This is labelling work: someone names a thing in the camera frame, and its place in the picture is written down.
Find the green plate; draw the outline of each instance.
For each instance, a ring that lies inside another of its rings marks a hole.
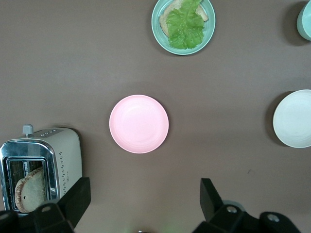
[[[203,29],[203,41],[201,44],[197,45],[193,49],[175,49],[170,46],[169,39],[168,37],[164,34],[162,31],[162,28],[160,26],[159,22],[159,17],[162,15],[165,11],[165,9],[173,2],[173,0],[159,0],[155,8],[152,12],[152,17],[151,17],[151,27],[152,31],[155,35],[155,39],[159,43],[162,48],[167,50],[168,52],[171,52],[173,54],[177,55],[189,55],[193,54],[202,48],[210,41],[210,39],[213,36],[214,30],[215,30],[215,24],[216,24],[216,17],[215,17],[215,12],[212,4],[210,3],[209,0],[202,0],[201,1],[201,6],[204,9],[205,13],[208,16],[208,20],[204,22],[204,29]]]

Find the toast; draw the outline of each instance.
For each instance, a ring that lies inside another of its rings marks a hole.
[[[164,32],[164,34],[169,37],[169,30],[167,28],[167,23],[166,23],[166,19],[167,16],[169,15],[169,13],[173,10],[173,9],[179,9],[181,7],[183,0],[174,0],[164,11],[164,13],[159,17],[159,22],[160,22],[160,26]],[[208,20],[208,16],[205,13],[205,11],[203,10],[202,6],[199,5],[198,8],[195,11],[198,15],[200,15],[203,19],[203,21],[207,21]]]
[[[39,167],[16,184],[15,204],[20,212],[29,213],[38,208],[45,200],[43,168]]]

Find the silver toaster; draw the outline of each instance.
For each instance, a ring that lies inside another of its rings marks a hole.
[[[15,187],[31,171],[43,167],[46,201],[64,196],[82,177],[80,141],[75,131],[49,128],[34,133],[32,125],[24,125],[23,133],[0,148],[4,207],[17,212]]]

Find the brown table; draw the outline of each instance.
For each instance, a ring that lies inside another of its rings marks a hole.
[[[77,233],[190,233],[204,220],[202,177],[255,217],[280,212],[311,231],[311,150],[283,145],[272,127],[283,97],[311,89],[311,43],[296,29],[306,2],[211,2],[215,33],[190,56],[155,40],[156,0],[0,2],[1,143],[25,123],[80,132],[92,202]],[[109,131],[113,107],[133,94],[170,120],[147,154]]]

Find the white plate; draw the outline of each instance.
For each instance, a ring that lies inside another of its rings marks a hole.
[[[295,91],[285,97],[275,110],[273,128],[287,146],[311,146],[311,90]]]

